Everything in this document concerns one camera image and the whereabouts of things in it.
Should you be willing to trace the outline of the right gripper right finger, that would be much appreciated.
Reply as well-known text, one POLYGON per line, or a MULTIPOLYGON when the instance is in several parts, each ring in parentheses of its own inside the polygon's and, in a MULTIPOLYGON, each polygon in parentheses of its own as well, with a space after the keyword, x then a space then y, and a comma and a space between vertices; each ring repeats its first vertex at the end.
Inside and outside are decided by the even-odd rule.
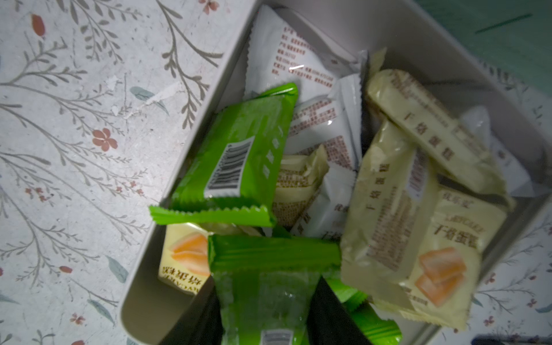
POLYGON ((310 301, 307 334, 309 344, 372 344, 323 277, 310 301))

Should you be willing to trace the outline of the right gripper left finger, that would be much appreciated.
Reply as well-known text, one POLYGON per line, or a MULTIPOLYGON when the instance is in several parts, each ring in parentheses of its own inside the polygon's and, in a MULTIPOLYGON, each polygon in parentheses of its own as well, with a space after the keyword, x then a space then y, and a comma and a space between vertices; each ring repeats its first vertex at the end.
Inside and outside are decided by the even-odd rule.
POLYGON ((221 341, 220 302, 214 279, 210 277, 160 344, 221 344, 221 341))

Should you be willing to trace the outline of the green cookie packet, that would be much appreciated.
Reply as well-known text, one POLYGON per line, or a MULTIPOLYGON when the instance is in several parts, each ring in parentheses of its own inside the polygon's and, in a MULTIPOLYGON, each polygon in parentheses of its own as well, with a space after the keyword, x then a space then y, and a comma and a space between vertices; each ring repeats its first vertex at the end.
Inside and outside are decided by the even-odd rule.
POLYGON ((150 207, 153 221, 276 225, 272 205, 298 96, 287 83, 218 113, 170 205, 150 207))
POLYGON ((340 268, 341 253, 320 239, 214 234, 208 264, 223 344, 301 344, 319 280, 340 268))

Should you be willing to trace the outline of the yellow cookie packet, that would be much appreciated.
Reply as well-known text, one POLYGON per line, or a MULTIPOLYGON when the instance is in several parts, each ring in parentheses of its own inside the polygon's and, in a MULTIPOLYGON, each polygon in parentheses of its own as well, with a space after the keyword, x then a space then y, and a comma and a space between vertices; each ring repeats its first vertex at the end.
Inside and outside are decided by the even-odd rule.
POLYGON ((374 298, 405 319, 463 331, 480 279, 482 254, 507 218, 505 207, 442 187, 413 270, 400 282, 406 303, 374 298))

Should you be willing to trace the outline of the white cookie packet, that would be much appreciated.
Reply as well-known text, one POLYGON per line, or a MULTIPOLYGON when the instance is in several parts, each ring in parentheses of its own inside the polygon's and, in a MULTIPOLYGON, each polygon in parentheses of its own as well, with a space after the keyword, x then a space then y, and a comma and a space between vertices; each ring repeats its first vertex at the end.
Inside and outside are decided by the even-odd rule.
POLYGON ((260 6, 249 40, 245 99, 294 83, 302 103, 326 96, 341 78, 364 70, 369 60, 366 50, 352 61, 345 60, 296 15, 292 18, 296 27, 272 7, 260 6))

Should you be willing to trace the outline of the pale yellow packet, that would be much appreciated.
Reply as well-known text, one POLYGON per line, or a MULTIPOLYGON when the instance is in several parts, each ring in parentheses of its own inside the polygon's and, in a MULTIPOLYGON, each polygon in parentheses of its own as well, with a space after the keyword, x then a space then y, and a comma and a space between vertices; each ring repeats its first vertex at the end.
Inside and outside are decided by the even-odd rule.
POLYGON ((436 167, 418 144, 386 120, 363 157, 341 238, 342 279, 368 288, 413 270, 436 202, 436 167))

